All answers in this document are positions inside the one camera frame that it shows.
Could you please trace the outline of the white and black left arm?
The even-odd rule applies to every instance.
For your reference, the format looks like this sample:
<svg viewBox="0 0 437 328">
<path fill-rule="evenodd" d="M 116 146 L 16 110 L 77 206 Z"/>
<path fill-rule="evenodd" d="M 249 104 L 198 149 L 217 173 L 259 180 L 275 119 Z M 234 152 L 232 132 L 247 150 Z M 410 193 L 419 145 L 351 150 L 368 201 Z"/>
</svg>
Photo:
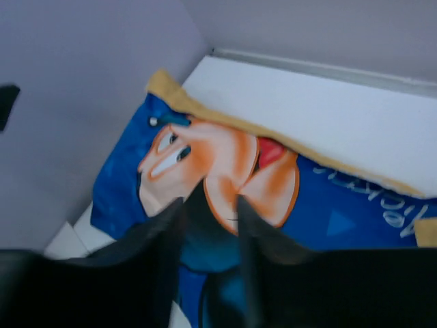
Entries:
<svg viewBox="0 0 437 328">
<path fill-rule="evenodd" d="M 3 132 L 8 123 L 12 108 L 18 95 L 20 94 L 19 86 L 15 84 L 6 84 L 0 87 L 0 131 Z"/>
</svg>

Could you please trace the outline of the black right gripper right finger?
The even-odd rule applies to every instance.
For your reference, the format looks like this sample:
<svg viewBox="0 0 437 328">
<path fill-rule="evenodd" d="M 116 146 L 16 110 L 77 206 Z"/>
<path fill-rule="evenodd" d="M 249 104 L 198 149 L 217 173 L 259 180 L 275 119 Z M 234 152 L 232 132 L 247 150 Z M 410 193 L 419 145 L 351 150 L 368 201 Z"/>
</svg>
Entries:
<svg viewBox="0 0 437 328">
<path fill-rule="evenodd" d="M 433 248 L 315 251 L 237 200 L 247 327 L 435 327 Z"/>
</svg>

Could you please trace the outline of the yellow pillowcase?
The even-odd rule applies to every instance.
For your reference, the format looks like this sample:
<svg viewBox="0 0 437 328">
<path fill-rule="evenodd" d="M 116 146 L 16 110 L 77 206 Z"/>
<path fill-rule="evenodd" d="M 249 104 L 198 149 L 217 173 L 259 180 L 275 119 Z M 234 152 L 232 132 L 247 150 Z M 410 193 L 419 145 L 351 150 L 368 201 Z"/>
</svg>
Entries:
<svg viewBox="0 0 437 328">
<path fill-rule="evenodd" d="M 190 215 L 176 302 L 192 327 L 233 327 L 246 304 L 236 204 L 316 250 L 415 247 L 436 201 L 318 165 L 269 137 L 218 120 L 165 71 L 96 179 L 91 224 L 114 239 L 182 197 Z"/>
</svg>

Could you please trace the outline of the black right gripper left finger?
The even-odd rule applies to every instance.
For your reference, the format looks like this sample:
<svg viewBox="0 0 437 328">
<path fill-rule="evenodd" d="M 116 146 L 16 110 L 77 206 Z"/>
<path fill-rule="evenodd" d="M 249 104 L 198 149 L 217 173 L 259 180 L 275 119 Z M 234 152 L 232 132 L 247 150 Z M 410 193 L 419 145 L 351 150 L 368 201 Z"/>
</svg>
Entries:
<svg viewBox="0 0 437 328">
<path fill-rule="evenodd" d="M 167 327 L 178 289 L 184 204 L 85 258 L 1 251 L 2 327 Z"/>
</svg>

